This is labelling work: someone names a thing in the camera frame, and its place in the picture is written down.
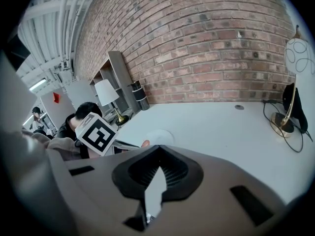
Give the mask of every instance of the cylindrical speaker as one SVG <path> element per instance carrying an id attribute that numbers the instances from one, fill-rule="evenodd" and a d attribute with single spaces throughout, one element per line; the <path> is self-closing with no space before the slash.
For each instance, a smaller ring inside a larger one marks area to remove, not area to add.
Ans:
<path id="1" fill-rule="evenodd" d="M 136 101 L 138 102 L 141 110 L 148 110 L 150 105 L 148 103 L 146 93 L 144 92 L 142 86 L 140 85 L 140 82 L 135 81 L 129 86 L 132 86 L 133 95 L 136 98 Z"/>

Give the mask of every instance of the shelf unit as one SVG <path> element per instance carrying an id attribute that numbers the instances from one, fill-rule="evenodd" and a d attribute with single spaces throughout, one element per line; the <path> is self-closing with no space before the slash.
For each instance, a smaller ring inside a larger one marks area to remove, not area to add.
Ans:
<path id="1" fill-rule="evenodd" d="M 104 114 L 112 111 L 113 107 L 111 104 L 103 107 L 101 106 L 95 90 L 95 84 L 105 79 L 110 82 L 119 95 L 119 98 L 115 100 L 114 105 L 121 113 L 128 108 L 131 108 L 134 114 L 140 111 L 140 107 L 133 96 L 132 89 L 131 87 L 128 87 L 128 85 L 132 83 L 132 80 L 119 51 L 108 52 L 108 59 L 90 81 L 91 88 L 98 100 L 98 105 Z"/>

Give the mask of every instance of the white ceiling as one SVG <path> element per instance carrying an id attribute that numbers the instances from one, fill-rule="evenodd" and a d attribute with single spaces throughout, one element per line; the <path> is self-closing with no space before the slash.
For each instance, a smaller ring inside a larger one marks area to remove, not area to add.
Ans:
<path id="1" fill-rule="evenodd" d="M 29 88 L 43 78 L 47 80 L 32 91 L 38 97 L 74 81 L 70 60 L 91 2 L 31 0 L 17 30 L 19 39 L 31 54 L 17 74 Z M 35 106 L 43 109 L 39 98 Z"/>

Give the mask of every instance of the brick wall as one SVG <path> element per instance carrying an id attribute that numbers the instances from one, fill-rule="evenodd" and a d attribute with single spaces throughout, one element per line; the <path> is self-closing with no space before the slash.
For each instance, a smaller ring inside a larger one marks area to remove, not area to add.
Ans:
<path id="1" fill-rule="evenodd" d="M 75 73 L 91 79 L 119 50 L 151 103 L 279 99 L 293 35 L 280 0 L 94 0 Z"/>

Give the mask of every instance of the fluorescent light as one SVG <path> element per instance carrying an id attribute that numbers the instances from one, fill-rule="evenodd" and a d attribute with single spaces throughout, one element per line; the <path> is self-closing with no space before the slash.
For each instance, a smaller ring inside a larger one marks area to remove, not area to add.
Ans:
<path id="1" fill-rule="evenodd" d="M 33 117 L 33 115 L 30 116 L 30 118 L 28 118 L 24 123 L 23 126 Z"/>
<path id="2" fill-rule="evenodd" d="M 30 91 L 34 90 L 36 87 L 40 86 L 41 84 L 45 83 L 46 79 L 42 79 L 41 81 L 37 82 L 34 86 L 30 88 Z"/>

